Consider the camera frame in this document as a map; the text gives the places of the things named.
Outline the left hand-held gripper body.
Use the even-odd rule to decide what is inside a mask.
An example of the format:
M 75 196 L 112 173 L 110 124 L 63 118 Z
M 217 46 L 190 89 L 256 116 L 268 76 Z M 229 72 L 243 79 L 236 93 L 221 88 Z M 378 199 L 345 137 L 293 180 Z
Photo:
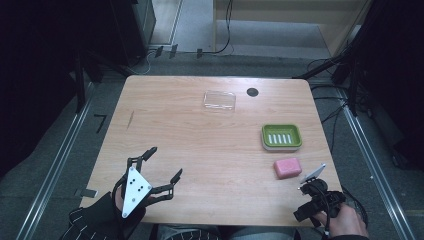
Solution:
M 122 217 L 127 218 L 137 207 L 145 207 L 149 199 L 152 185 L 134 167 L 122 175 L 112 190 L 112 200 L 117 191 L 121 192 L 123 199 Z

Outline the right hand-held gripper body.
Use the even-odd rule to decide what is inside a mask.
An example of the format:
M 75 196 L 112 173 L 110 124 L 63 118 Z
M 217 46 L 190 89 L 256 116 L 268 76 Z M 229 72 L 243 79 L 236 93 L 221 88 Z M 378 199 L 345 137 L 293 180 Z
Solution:
M 325 169 L 326 164 L 322 163 L 317 169 L 307 174 L 300 181 L 299 190 L 311 197 L 311 200 L 301 205 L 295 212 L 294 217 L 298 222 L 311 219 L 318 212 L 324 211 L 331 218 L 335 218 L 340 211 L 339 205 L 346 200 L 345 195 L 340 191 L 329 191 L 327 183 L 319 178 Z

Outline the person's left hand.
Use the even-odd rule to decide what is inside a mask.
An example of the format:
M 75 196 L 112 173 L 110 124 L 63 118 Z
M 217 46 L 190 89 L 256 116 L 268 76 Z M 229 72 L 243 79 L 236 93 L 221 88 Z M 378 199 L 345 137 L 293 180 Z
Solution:
M 137 206 L 127 218 L 122 217 L 123 199 L 121 192 L 117 191 L 113 197 L 115 209 L 113 210 L 113 216 L 118 224 L 118 229 L 123 232 L 134 231 L 137 226 L 141 223 L 141 220 L 146 214 L 146 208 L 143 206 Z

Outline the person's right hand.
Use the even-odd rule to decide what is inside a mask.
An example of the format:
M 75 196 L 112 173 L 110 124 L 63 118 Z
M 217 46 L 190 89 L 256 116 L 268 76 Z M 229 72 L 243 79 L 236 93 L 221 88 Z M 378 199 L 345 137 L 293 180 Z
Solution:
M 366 224 L 354 208 L 341 203 L 336 218 L 327 219 L 327 214 L 319 212 L 314 218 L 329 226 L 330 240 L 369 240 Z

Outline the pink soap bar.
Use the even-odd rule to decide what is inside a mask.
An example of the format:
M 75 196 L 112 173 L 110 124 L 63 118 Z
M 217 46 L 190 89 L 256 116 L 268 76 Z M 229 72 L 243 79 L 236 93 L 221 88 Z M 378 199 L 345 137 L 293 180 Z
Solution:
M 273 164 L 278 179 L 287 179 L 298 176 L 302 172 L 297 158 L 277 160 Z

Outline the grey tape piece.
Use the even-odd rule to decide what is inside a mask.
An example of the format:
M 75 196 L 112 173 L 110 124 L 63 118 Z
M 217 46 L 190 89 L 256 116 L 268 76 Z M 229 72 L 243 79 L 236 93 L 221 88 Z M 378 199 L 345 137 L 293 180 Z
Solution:
M 74 195 L 81 198 L 95 198 L 98 194 L 97 190 L 92 189 L 76 189 Z

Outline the green soap dish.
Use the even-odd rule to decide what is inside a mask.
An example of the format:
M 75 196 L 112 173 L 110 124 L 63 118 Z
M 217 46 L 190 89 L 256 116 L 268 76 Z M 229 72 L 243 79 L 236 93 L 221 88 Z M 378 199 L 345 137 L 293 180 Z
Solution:
M 294 124 L 266 124 L 261 129 L 262 145 L 267 151 L 297 151 L 303 144 Z

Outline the clear plastic tray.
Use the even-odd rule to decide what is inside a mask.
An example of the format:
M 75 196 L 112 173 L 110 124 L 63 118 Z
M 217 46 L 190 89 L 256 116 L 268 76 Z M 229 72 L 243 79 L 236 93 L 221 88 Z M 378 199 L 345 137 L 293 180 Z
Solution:
M 232 92 L 208 90 L 204 93 L 203 106 L 207 109 L 234 111 L 236 95 Z

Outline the black stand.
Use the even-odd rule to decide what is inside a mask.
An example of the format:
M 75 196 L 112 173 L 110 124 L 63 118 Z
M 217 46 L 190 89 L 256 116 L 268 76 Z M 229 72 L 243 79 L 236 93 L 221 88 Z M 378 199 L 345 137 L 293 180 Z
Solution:
M 331 81 L 334 84 L 342 84 L 348 77 L 351 77 L 350 85 L 348 87 L 348 108 L 354 116 L 357 116 L 356 111 L 356 93 L 358 83 L 355 80 L 355 70 L 357 66 L 357 53 L 360 49 L 362 37 L 359 33 L 353 38 L 353 40 L 347 44 L 347 46 L 335 57 L 326 59 L 322 64 L 317 67 L 308 70 L 298 76 L 293 76 L 293 79 L 304 79 L 308 80 L 317 74 L 324 72 L 335 66 L 336 70 L 331 74 Z
M 87 102 L 84 73 L 87 73 L 92 82 L 100 82 L 102 80 L 103 74 L 100 68 L 98 67 L 98 64 L 103 64 L 124 77 L 128 77 L 131 75 L 131 72 L 128 68 L 121 67 L 94 51 L 77 49 L 75 51 L 74 62 L 77 113 L 80 113 L 82 111 L 83 107 Z

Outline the black cabinet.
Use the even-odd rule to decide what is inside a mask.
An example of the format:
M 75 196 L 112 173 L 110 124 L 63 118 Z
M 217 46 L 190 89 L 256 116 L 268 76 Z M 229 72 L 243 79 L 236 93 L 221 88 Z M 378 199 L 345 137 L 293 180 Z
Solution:
M 118 62 L 131 65 L 147 56 L 156 25 L 152 0 L 110 0 L 118 31 Z

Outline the light wooden shelf unit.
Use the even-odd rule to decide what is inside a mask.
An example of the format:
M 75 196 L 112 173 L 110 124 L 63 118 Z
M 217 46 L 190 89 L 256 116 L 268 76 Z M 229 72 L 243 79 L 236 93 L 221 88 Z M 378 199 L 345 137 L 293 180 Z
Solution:
M 365 19 L 373 0 L 233 0 L 232 19 L 312 23 L 331 56 L 346 47 L 354 28 Z

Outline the metal floor rail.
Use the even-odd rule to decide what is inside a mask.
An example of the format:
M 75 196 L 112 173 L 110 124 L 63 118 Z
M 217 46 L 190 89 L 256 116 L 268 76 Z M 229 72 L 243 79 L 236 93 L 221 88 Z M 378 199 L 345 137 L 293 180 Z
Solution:
M 400 202 L 398 201 L 385 173 L 383 172 L 383 169 L 363 130 L 359 118 L 354 116 L 348 107 L 344 107 L 343 112 L 362 152 L 365 163 L 370 171 L 371 177 L 376 185 L 376 188 L 399 236 L 399 239 L 417 240 L 407 219 L 405 211 L 401 207 Z
M 91 106 L 92 98 L 96 86 L 94 83 L 89 83 L 85 91 L 86 102 L 81 110 L 75 114 L 69 129 L 62 141 L 58 152 L 50 166 L 50 169 L 34 198 L 26 218 L 18 232 L 15 240 L 31 240 L 35 230 L 43 216 L 48 202 L 53 194 L 54 188 L 61 176 L 63 168 L 67 162 L 68 156 L 73 148 L 74 142 L 80 132 L 80 129 L 86 119 Z

